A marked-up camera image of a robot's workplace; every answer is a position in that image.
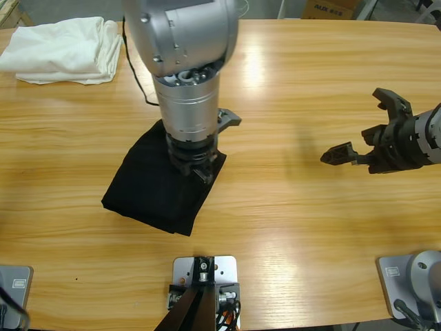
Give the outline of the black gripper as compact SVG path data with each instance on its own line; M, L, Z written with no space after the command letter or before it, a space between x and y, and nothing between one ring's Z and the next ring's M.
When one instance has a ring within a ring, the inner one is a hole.
M358 154L352 142L331 147L320 158L329 165L345 163L368 165L371 174L385 174L405 170L415 170L434 164L429 155L420 148L419 141L425 132L416 130L420 116L406 121L396 121L387 125L377 125L361 132L362 138L373 150L369 154Z
M218 157L218 138L209 135L202 141L179 141L166 134L167 150L170 161L188 177L197 175L205 185L211 185L214 180L213 163Z

